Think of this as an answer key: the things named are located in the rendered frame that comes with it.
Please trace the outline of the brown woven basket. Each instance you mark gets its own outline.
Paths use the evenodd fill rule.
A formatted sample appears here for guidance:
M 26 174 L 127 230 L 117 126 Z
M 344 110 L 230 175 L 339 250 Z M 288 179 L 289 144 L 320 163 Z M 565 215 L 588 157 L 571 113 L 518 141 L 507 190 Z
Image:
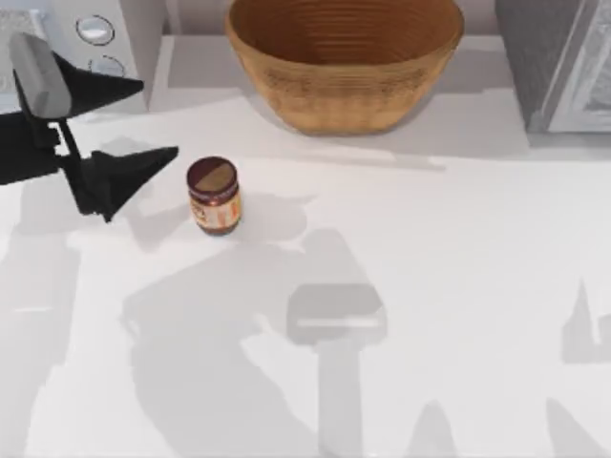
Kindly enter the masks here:
M 233 0 L 225 32 L 257 93 L 307 135 L 394 128 L 463 36 L 455 0 Z

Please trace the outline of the grey cabinet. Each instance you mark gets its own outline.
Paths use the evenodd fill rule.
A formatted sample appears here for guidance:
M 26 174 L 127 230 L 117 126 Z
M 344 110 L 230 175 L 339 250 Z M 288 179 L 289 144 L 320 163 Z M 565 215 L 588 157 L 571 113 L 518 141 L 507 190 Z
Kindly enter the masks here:
M 530 133 L 611 134 L 611 0 L 495 0 Z

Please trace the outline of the round microwave knob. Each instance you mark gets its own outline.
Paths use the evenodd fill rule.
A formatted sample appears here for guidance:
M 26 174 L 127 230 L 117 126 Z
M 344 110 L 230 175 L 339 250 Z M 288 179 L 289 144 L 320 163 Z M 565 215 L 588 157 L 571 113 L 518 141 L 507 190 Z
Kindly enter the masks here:
M 93 46 L 106 46 L 116 36 L 114 25 L 101 15 L 78 18 L 75 31 L 80 39 Z
M 125 66 L 117 58 L 106 54 L 91 58 L 88 61 L 87 68 L 92 73 L 114 77 L 126 76 Z

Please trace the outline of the brown jar with label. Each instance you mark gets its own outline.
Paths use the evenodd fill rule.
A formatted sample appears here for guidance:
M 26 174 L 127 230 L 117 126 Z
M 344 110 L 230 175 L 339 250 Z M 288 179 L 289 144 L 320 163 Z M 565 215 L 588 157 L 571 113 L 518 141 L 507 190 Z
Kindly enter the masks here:
M 198 227 L 214 236 L 232 232 L 242 218 L 238 171 L 222 156 L 206 156 L 187 170 L 190 208 Z

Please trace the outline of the pale microwave oven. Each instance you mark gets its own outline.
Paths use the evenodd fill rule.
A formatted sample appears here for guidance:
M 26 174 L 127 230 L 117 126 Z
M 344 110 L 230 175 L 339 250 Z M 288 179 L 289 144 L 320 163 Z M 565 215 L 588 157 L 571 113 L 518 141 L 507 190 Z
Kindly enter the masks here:
M 115 27 L 115 39 L 93 46 L 75 31 L 78 18 L 101 15 Z M 88 70 L 91 58 L 110 55 L 128 78 L 144 82 L 140 94 L 117 102 L 101 114 L 141 114 L 148 110 L 166 24 L 165 0 L 0 0 L 0 113 L 18 108 L 8 42 L 16 31 L 46 39 L 52 49 Z

